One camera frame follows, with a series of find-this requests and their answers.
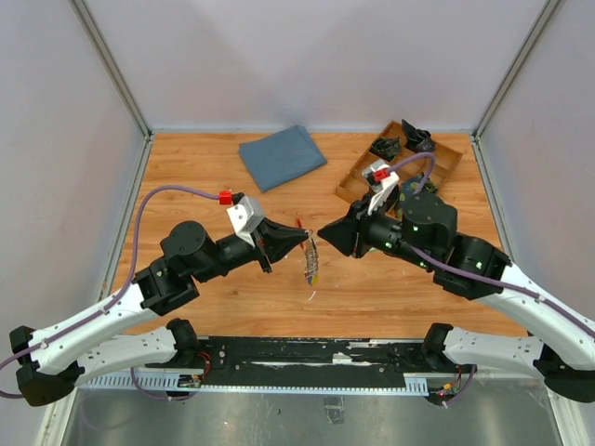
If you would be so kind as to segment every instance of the cardboard tray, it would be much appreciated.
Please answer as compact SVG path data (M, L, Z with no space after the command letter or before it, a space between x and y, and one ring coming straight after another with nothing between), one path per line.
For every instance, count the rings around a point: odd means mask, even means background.
M397 123L396 121L391 121L382 131L382 133L380 133L379 137L399 138L401 141L401 146L403 147L401 152L392 160L387 162L387 164L396 164L402 159L408 158L414 154L405 147L407 138L401 129L401 124ZM336 196L348 203L359 200L369 190L367 182L365 181L364 177L362 177L362 170L364 170L374 161L380 159L379 156L370 151L371 149L372 146L368 147L360 159L353 165L351 170L346 176L343 177L343 179L341 179L335 188ZM441 186L443 186L444 182L448 179L448 177L450 177L450 174L453 173L456 165L462 158L463 153L436 142L436 151L434 152L434 155L436 155L436 165L430 175L430 180L436 185L438 188L438 194L440 194ZM424 172L429 162L430 160L421 159L403 166L398 172L399 184L411 177L414 177L420 172Z

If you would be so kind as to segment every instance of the blue cloth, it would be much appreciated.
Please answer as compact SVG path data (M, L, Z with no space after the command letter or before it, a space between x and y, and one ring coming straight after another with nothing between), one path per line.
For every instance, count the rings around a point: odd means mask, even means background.
M262 192L326 164L326 158L302 125L242 143L240 156Z

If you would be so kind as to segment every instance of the wooden table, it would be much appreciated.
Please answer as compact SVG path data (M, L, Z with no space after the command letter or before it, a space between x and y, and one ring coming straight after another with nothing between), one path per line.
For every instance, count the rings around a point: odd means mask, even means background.
M268 218L319 229L340 216L348 204L334 189L376 135L314 134L328 164L264 194L238 155L238 144L261 134L158 135L140 188L139 201L153 188L182 184L212 193L232 189L257 197ZM440 195L458 209L458 228L498 244L496 228L475 163L469 136L435 137L465 155ZM162 254L159 242L180 221L201 222L216 240L232 233L225 207L183 192L161 192L144 213L137 270ZM450 295L418 267L380 253L356 260L318 242L320 280L310 288L303 277L305 259L297 248L265 274L257 262L225 278L198 283L200 297L166 317L135 327L142 333L174 318L191 321L200 335L424 337L433 322L498 335L525 331L506 316L476 302ZM115 284L130 267L131 229Z

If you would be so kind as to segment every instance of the metal floor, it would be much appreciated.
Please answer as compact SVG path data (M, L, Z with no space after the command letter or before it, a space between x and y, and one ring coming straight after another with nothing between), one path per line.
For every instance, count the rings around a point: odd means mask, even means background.
M137 391L81 391L62 444L562 445L546 390L534 380L474 380L447 410L421 397L346 396L341 413L330 398L201 393L169 403ZM93 430L81 422L81 400L95 427L132 420Z

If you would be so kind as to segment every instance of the white wall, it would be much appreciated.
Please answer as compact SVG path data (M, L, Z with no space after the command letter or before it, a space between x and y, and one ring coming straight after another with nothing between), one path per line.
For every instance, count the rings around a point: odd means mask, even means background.
M0 15L0 356L98 296L141 136L67 1L3 0ZM0 387L16 391L15 366ZM5 445L31 445L45 408L0 400Z
M482 138L519 264L595 319L595 3L565 2ZM595 443L595 405L584 415Z
M544 0L87 0L149 124L472 129Z

